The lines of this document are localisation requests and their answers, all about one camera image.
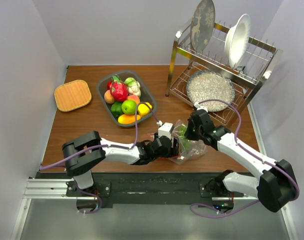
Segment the clear zip top bag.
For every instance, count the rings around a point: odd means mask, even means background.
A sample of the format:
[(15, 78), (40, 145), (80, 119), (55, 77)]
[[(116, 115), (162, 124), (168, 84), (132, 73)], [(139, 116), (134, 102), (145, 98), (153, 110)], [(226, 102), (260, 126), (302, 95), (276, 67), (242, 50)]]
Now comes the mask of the clear zip top bag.
[(207, 153), (207, 146), (203, 141), (188, 140), (185, 137), (187, 122), (178, 120), (171, 131), (172, 148), (166, 158), (180, 165), (189, 160), (195, 160)]

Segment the fake green apple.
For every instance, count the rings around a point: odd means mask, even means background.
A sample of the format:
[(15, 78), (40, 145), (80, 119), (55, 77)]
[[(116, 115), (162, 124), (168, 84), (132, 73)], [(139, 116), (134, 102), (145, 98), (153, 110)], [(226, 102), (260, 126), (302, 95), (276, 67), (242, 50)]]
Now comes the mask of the fake green apple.
[(137, 103), (135, 101), (127, 99), (122, 103), (121, 109), (125, 115), (134, 115), (136, 106)]

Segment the fake pink dragon fruit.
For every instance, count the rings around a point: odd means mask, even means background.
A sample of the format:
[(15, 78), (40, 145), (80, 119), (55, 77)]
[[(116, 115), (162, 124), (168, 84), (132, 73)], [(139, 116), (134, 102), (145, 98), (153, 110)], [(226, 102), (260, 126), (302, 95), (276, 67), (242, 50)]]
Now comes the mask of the fake pink dragon fruit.
[(115, 101), (124, 102), (129, 95), (128, 87), (121, 81), (118, 75), (112, 76), (110, 84), (110, 93)]

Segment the fake red bell pepper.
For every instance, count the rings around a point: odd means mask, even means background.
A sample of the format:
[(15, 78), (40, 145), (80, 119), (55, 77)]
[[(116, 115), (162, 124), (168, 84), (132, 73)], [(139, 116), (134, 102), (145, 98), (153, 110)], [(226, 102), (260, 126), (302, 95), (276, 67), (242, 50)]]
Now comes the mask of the fake red bell pepper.
[(113, 83), (113, 81), (108, 82), (108, 84), (107, 84), (107, 90), (109, 90), (111, 88), (112, 83)]

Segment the fake green leafy vegetable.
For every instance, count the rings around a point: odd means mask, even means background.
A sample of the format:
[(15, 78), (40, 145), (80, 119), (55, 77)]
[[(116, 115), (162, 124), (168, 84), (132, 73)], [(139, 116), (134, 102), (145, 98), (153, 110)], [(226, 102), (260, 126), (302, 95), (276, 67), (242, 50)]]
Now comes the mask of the fake green leafy vegetable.
[(185, 149), (190, 148), (190, 140), (188, 140), (185, 136), (185, 132), (187, 130), (187, 126), (182, 124), (178, 127), (178, 138), (179, 138), (179, 143), (181, 146)]

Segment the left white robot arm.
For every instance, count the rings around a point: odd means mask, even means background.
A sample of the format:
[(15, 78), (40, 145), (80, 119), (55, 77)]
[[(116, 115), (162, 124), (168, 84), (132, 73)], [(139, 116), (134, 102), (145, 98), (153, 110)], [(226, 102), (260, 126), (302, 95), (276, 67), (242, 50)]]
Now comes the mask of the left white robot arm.
[(91, 169), (102, 161), (147, 165), (158, 158), (179, 155), (176, 137), (154, 134), (154, 140), (123, 144), (101, 138), (97, 131), (89, 132), (62, 145), (67, 175), (74, 178), (78, 191), (90, 196), (95, 191)]

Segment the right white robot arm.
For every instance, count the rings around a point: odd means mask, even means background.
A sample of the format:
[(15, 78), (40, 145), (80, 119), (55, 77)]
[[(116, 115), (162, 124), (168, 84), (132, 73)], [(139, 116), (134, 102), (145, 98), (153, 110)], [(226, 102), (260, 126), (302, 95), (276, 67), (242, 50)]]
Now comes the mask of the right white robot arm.
[(208, 112), (198, 109), (191, 113), (185, 132), (188, 140), (203, 141), (243, 165), (252, 175), (226, 170), (206, 184), (206, 189), (219, 196), (230, 192), (258, 198), (269, 211), (277, 212), (299, 196), (299, 187), (291, 164), (276, 161), (244, 144), (226, 127), (215, 126)]

